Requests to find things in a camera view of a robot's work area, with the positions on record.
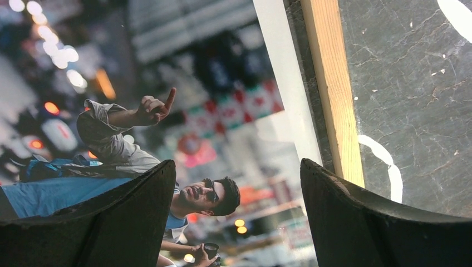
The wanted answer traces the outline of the clear plastic sheet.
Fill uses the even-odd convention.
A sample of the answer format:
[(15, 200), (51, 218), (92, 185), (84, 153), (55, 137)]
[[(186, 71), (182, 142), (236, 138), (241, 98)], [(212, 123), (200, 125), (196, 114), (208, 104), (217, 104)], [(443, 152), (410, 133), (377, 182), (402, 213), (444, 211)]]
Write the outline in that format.
[(471, 2), (339, 7), (366, 189), (471, 217)]

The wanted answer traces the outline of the wooden picture frame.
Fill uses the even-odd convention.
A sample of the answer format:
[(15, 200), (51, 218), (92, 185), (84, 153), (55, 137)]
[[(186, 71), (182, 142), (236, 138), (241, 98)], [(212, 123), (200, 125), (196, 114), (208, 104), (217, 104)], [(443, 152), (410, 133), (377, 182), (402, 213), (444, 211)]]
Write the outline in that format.
[(338, 1), (301, 1), (335, 173), (365, 187)]

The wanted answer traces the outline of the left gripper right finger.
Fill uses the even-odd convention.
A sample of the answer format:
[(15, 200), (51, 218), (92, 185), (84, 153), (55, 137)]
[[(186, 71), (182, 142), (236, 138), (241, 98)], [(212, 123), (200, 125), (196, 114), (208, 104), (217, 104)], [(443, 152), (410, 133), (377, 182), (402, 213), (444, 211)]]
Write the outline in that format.
[(310, 159), (301, 188), (319, 266), (470, 266), (471, 220), (403, 205)]

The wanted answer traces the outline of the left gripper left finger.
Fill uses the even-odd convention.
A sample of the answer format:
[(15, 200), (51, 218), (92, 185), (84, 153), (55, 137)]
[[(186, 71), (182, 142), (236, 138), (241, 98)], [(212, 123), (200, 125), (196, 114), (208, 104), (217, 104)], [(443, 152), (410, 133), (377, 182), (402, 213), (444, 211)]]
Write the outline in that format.
[(176, 179), (165, 160), (53, 215), (1, 222), (2, 266), (155, 266)]

